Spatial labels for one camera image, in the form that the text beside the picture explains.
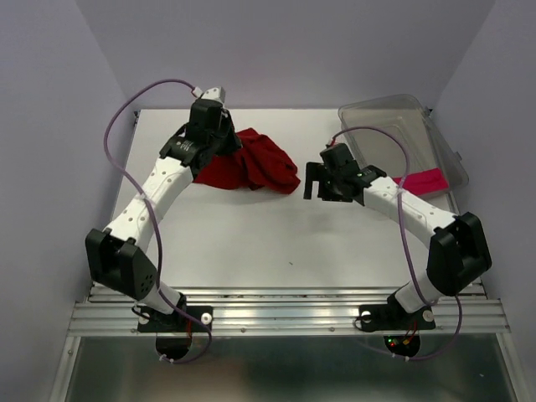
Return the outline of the dark red t shirt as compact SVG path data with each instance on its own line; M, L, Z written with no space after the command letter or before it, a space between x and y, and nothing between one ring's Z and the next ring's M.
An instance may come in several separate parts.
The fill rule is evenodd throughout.
M252 128L237 133L242 148L231 155L215 157L194 179L224 190L267 188L276 193L293 193L301 183L298 167L267 135Z

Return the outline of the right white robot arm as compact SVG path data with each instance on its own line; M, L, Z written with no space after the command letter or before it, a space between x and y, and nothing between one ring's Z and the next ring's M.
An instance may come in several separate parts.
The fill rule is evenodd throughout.
M402 330L411 324L434 328L434 321L424 318L430 304L458 296L492 266L481 220L472 213L438 209L403 190L381 169L360 167L343 143L327 147L320 156L320 162L306 165L305 199L356 202L392 219L401 234L411 233L428 250L425 272L412 273L386 303L362 305L357 328L364 332Z

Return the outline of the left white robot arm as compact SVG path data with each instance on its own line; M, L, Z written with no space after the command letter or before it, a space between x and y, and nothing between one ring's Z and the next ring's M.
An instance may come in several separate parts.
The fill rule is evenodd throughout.
M147 180L104 229L86 236L85 248L93 281L145 305L147 320L169 330L186 321L209 330L212 317L188 312L186 297L162 282L162 262L152 263L147 248L160 240L158 225L180 193L216 157L241 148L220 88L205 91L191 105L188 122L164 144Z

